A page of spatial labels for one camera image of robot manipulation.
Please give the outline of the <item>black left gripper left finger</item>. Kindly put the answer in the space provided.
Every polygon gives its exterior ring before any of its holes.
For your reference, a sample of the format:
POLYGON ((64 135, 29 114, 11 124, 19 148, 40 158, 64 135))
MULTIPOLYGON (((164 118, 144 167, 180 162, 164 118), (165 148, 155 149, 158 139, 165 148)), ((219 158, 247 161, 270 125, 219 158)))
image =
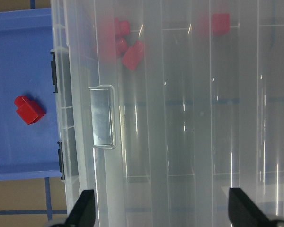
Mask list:
POLYGON ((67 217, 65 227, 93 227, 95 224, 94 190, 83 190, 72 211, 67 217))

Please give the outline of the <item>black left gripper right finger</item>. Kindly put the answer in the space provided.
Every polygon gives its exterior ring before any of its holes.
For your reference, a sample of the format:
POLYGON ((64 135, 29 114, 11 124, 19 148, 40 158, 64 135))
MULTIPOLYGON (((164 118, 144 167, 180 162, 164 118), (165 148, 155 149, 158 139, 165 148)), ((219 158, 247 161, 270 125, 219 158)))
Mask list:
POLYGON ((228 217, 234 227, 275 227, 241 188, 229 189, 228 217))

